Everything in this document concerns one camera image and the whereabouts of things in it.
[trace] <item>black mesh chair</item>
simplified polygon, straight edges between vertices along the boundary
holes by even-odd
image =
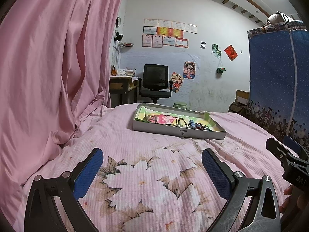
[[[168,66],[164,65],[145,65],[143,78],[139,80],[139,94],[142,97],[148,97],[156,104],[158,99],[170,98],[173,81],[168,80]],[[170,83],[170,91],[160,91],[167,89]]]

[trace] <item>chair seat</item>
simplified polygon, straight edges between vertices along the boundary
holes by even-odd
[[[142,90],[141,91],[142,97],[148,97],[148,98],[169,98],[171,97],[171,93],[169,91],[157,91],[157,90]]]

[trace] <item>silver bolt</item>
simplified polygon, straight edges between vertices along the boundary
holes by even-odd
[[[270,178],[268,175],[265,175],[265,176],[264,176],[264,179],[265,179],[266,181],[271,181],[271,178]]]
[[[34,180],[35,180],[35,181],[39,181],[39,180],[41,179],[41,177],[42,177],[42,176],[37,175],[37,176],[35,176]]]
[[[64,173],[62,173],[62,177],[63,178],[68,178],[70,176],[70,172],[69,171],[65,171]]]
[[[242,178],[244,176],[244,174],[240,171],[235,172],[235,175],[237,178]]]

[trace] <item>chair backrest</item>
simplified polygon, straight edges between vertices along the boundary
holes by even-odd
[[[143,87],[150,90],[163,90],[168,87],[168,66],[145,65]]]

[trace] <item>desk leg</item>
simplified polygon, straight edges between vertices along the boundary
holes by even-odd
[[[129,101],[128,101],[128,92],[124,92],[123,94],[123,104],[128,104]]]
[[[134,89],[134,103],[137,103],[137,87]]]

